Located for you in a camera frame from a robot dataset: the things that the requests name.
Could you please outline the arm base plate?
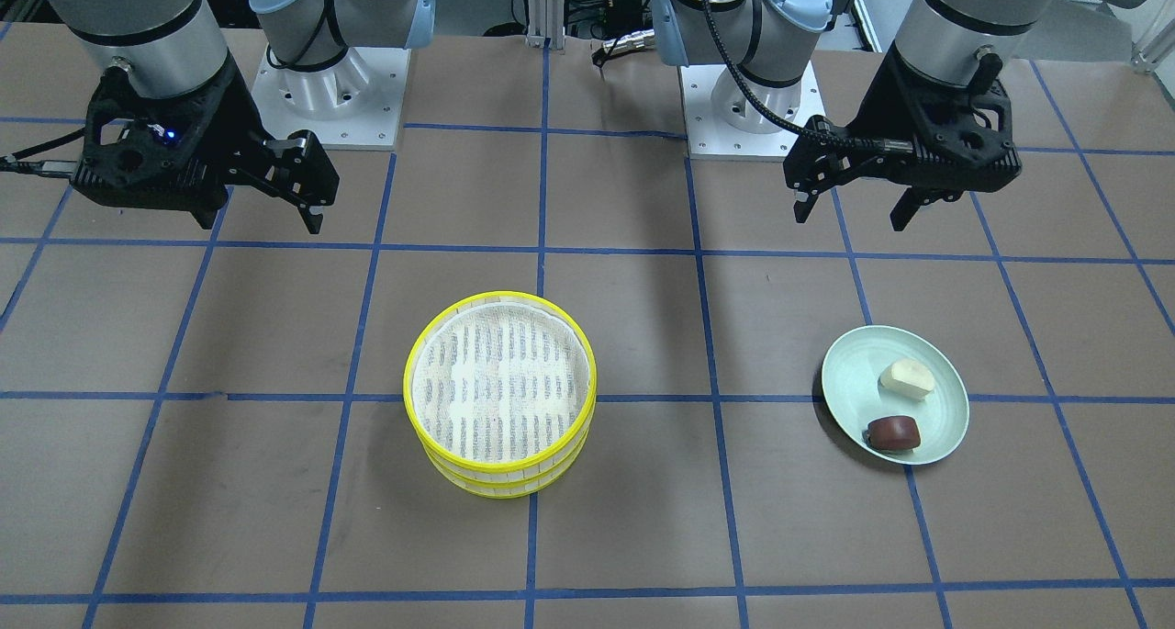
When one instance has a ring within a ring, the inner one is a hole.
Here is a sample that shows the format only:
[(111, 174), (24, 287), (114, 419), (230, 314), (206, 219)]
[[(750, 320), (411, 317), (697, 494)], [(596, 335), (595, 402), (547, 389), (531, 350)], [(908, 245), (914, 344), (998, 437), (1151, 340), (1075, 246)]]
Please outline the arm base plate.
[(328, 150), (392, 152), (403, 131), (408, 49), (351, 48), (340, 63), (302, 73), (263, 59), (251, 98), (269, 134), (313, 131)]
[[(739, 91), (725, 67), (693, 65), (678, 69), (687, 123), (689, 158), (701, 161), (783, 162), (795, 143), (794, 132), (768, 122)], [(801, 80), (785, 88), (747, 82), (748, 89), (777, 116), (804, 126), (825, 114), (813, 63)]]

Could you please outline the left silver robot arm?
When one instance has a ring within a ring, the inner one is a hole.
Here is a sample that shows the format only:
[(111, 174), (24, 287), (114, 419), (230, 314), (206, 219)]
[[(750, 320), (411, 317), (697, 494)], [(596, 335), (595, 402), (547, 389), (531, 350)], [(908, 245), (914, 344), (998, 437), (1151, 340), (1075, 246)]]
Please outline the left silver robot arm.
[[(857, 178), (902, 185), (904, 230), (924, 206), (993, 193), (1023, 170), (1003, 63), (1053, 0), (912, 0), (857, 118), (792, 114), (835, 0), (652, 0), (654, 44), (672, 67), (717, 67), (716, 109), (737, 129), (795, 140), (783, 161), (794, 215)], [(1137, 8), (1146, 0), (1101, 0)]]

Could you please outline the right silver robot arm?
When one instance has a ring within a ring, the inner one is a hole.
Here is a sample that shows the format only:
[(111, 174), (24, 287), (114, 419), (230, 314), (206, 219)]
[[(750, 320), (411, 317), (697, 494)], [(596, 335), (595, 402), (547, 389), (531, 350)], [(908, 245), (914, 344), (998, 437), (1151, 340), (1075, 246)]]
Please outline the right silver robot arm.
[(247, 0), (267, 69), (301, 129), (277, 138), (231, 56), (208, 0), (47, 0), (102, 68), (74, 162), (12, 153), (4, 170), (66, 178), (102, 207), (188, 212), (210, 229), (231, 185), (298, 212), (318, 234), (340, 174), (320, 138), (329, 121), (380, 111), (364, 49), (412, 51), (435, 34), (436, 0)]

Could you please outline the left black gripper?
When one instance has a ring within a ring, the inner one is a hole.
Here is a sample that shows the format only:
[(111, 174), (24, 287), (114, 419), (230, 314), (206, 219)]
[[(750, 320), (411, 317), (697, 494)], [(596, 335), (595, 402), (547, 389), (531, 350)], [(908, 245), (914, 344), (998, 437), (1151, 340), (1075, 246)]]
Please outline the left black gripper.
[(1003, 58), (983, 51), (972, 59), (976, 67), (964, 71), (956, 86), (924, 76), (889, 47), (846, 131), (857, 139), (906, 142), (911, 150), (880, 156), (797, 140), (783, 162), (786, 185), (795, 193), (795, 222), (805, 223), (827, 190), (857, 178), (907, 185), (889, 212), (897, 232), (945, 193), (1002, 190), (1019, 178), (1023, 161), (1014, 143), (1010, 98), (999, 80)]

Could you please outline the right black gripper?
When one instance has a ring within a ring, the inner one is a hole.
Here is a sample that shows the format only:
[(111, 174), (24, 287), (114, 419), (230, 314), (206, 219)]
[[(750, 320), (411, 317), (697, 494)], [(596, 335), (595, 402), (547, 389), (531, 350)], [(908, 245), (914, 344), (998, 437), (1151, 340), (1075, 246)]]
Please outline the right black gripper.
[(197, 89), (146, 98), (129, 63), (105, 69), (88, 103), (72, 189), (120, 209), (189, 212), (212, 230), (228, 185), (251, 185), (298, 212), (318, 235), (340, 174), (314, 131), (271, 140), (231, 56)]

